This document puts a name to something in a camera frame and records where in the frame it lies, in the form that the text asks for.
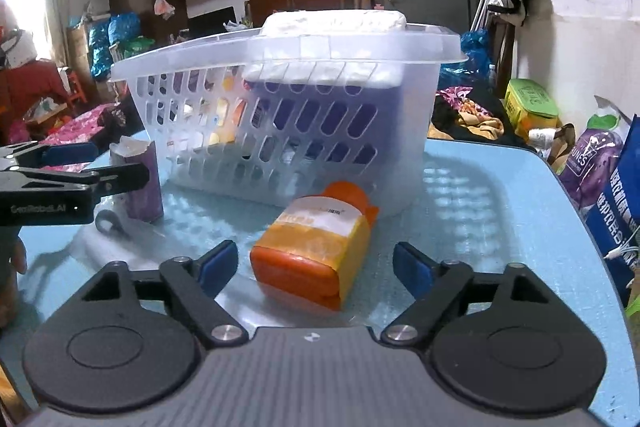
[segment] yellow item in basket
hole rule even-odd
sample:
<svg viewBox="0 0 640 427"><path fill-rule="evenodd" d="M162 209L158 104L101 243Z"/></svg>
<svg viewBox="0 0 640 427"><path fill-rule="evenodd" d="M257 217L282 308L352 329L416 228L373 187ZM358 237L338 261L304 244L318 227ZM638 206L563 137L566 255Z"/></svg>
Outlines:
<svg viewBox="0 0 640 427"><path fill-rule="evenodd" d="M366 194L348 182L298 198L252 248L255 278L340 309L367 253L377 215Z"/></svg>
<svg viewBox="0 0 640 427"><path fill-rule="evenodd" d="M558 126L556 102L533 80L512 78L504 96L504 107L515 133L527 141L531 129Z"/></svg>

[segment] curtain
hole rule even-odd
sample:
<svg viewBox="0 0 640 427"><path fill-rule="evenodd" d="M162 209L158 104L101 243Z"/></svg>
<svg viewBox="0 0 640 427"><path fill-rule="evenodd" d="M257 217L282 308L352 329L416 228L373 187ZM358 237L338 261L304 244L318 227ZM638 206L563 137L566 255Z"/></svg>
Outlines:
<svg viewBox="0 0 640 427"><path fill-rule="evenodd" d="M69 0L45 0L45 9L51 57L59 67L68 66L70 54L66 26L69 22Z"/></svg>

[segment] purple package in basket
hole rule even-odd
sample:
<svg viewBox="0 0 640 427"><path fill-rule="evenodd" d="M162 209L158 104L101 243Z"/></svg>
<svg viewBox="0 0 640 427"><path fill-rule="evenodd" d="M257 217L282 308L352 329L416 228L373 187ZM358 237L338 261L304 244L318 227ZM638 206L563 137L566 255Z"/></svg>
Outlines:
<svg viewBox="0 0 640 427"><path fill-rule="evenodd" d="M616 168L622 138L613 131L588 129L575 144L560 181L581 213L589 210Z"/></svg>
<svg viewBox="0 0 640 427"><path fill-rule="evenodd" d="M123 136L119 143L111 144L110 152L111 165L143 163L149 169L149 181L145 187L127 192L122 197L127 216L130 219L139 219L146 223L151 223L164 216L156 143Z"/></svg>

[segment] green lid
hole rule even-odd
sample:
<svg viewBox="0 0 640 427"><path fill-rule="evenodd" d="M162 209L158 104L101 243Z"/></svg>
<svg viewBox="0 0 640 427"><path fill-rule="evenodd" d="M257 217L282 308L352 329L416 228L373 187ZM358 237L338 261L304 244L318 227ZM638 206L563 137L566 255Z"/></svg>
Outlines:
<svg viewBox="0 0 640 427"><path fill-rule="evenodd" d="M530 113L545 118L557 118L559 111L556 102L547 94L546 90L528 78L512 78L509 82L513 94L520 105Z"/></svg>

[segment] human hand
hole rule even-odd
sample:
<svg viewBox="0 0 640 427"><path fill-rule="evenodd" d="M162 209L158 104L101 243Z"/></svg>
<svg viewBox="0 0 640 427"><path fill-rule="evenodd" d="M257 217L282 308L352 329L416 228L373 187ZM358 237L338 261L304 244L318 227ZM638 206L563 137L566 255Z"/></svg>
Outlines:
<svg viewBox="0 0 640 427"><path fill-rule="evenodd" d="M0 291L0 328L7 326L18 312L18 281L16 273L27 271L27 255L24 245L18 239L10 260L10 273L6 285Z"/></svg>

